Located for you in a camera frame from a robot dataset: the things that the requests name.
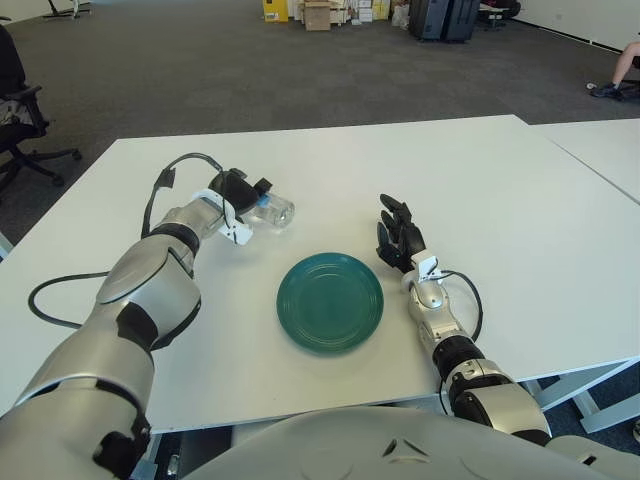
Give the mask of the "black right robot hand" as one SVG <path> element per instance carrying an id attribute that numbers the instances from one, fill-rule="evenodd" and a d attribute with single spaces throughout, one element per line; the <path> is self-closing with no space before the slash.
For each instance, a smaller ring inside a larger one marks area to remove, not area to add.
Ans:
<path id="1" fill-rule="evenodd" d="M 380 211 L 377 223 L 378 257 L 398 269 L 406 284 L 441 282 L 443 276 L 438 258 L 427 249 L 407 204 L 387 194 L 381 194 L 379 198 L 384 209 Z"/>

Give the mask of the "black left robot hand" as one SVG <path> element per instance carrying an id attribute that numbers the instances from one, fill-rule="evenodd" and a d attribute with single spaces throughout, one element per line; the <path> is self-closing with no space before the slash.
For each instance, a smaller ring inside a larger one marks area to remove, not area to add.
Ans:
<path id="1" fill-rule="evenodd" d="M 241 246 L 251 239 L 253 229 L 242 216 L 260 203 L 273 184 L 266 178 L 250 184 L 245 178 L 246 174 L 236 168 L 222 171 L 206 189 L 193 194 L 193 200 L 202 200 L 218 214 L 205 230 L 205 238 L 219 233 Z"/>

